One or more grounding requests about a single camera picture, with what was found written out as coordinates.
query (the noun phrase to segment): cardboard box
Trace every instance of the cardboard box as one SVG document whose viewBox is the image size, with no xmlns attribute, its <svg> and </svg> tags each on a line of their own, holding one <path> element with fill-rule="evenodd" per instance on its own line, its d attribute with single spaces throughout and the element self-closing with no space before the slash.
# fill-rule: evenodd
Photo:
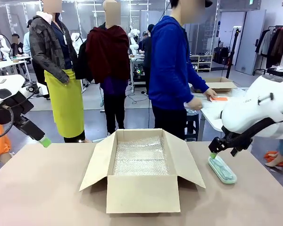
<svg viewBox="0 0 283 226">
<path fill-rule="evenodd" d="M 216 93 L 230 92 L 232 89 L 237 88 L 232 80 L 219 77 L 219 78 L 205 78 L 206 84 L 213 89 Z M 191 87 L 191 91 L 195 93 L 201 93 L 200 90 Z"/>
<path fill-rule="evenodd" d="M 164 140 L 168 175 L 113 175 L 118 142 L 155 136 Z M 88 164 L 80 191 L 106 177 L 107 213 L 180 212 L 177 177 L 205 188 L 186 142 L 162 129 L 118 129 L 99 142 Z"/>
</svg>

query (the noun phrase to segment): white robot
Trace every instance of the white robot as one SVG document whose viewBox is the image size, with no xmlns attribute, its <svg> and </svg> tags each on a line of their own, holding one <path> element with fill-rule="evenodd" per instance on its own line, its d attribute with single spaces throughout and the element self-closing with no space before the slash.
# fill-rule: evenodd
<svg viewBox="0 0 283 226">
<path fill-rule="evenodd" d="M 35 81 L 25 84 L 24 77 L 19 74 L 0 76 L 0 124 L 10 122 L 4 134 L 15 126 L 44 147 L 48 147 L 51 142 L 45 137 L 45 133 L 23 116 L 33 108 L 28 99 L 39 93 L 48 94 L 46 86 Z"/>
<path fill-rule="evenodd" d="M 283 81 L 260 76 L 245 96 L 229 100 L 220 118 L 225 136 L 214 138 L 209 145 L 212 153 L 233 147 L 235 156 L 249 147 L 254 136 L 283 139 Z"/>
<path fill-rule="evenodd" d="M 141 32 L 137 29 L 133 29 L 131 26 L 130 28 L 131 28 L 131 31 L 128 34 L 128 37 L 130 38 L 130 41 L 131 41 L 130 49 L 132 51 L 132 55 L 136 55 L 137 50 L 138 50 L 138 44 L 136 42 Z"/>
<path fill-rule="evenodd" d="M 71 40 L 72 40 L 72 45 L 74 46 L 76 53 L 79 54 L 80 46 L 83 44 L 83 41 L 81 39 L 81 34 L 72 33 Z"/>
<path fill-rule="evenodd" d="M 3 35 L 0 35 L 0 42 L 1 42 L 1 45 L 2 45 L 2 47 L 0 48 L 0 51 L 2 52 L 4 58 L 5 58 L 7 61 L 11 61 L 11 59 L 10 59 L 10 57 L 9 57 L 10 48 L 7 46 L 6 40 L 5 40 L 5 38 L 3 37 Z"/>
</svg>

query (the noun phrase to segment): door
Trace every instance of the door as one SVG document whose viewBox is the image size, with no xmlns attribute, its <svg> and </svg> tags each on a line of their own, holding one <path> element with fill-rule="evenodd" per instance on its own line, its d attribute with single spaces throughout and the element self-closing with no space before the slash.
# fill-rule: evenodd
<svg viewBox="0 0 283 226">
<path fill-rule="evenodd" d="M 256 40 L 260 39 L 266 10 L 254 10 L 246 13 L 240 48 L 238 52 L 236 71 L 253 74 L 257 53 Z"/>
</svg>

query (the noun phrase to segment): maroon jacket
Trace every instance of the maroon jacket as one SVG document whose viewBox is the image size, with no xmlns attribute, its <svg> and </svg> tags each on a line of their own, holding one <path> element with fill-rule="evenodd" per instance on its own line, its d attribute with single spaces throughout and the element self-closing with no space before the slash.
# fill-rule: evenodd
<svg viewBox="0 0 283 226">
<path fill-rule="evenodd" d="M 120 26 L 109 29 L 94 27 L 87 37 L 86 54 L 88 66 L 95 83 L 112 78 L 128 80 L 130 62 L 128 56 L 129 39 Z"/>
</svg>

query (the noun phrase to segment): beige table surface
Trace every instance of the beige table surface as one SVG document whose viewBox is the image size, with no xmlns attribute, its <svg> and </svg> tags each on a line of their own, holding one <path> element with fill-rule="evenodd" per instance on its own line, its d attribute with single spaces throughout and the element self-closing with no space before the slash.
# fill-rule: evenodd
<svg viewBox="0 0 283 226">
<path fill-rule="evenodd" d="M 236 173 L 224 185 L 208 142 L 189 142 L 206 189 L 183 179 L 181 213 L 106 214 L 106 183 L 78 192 L 94 144 L 26 145 L 0 169 L 0 226 L 283 226 L 283 188 L 247 151 L 220 156 Z"/>
</svg>

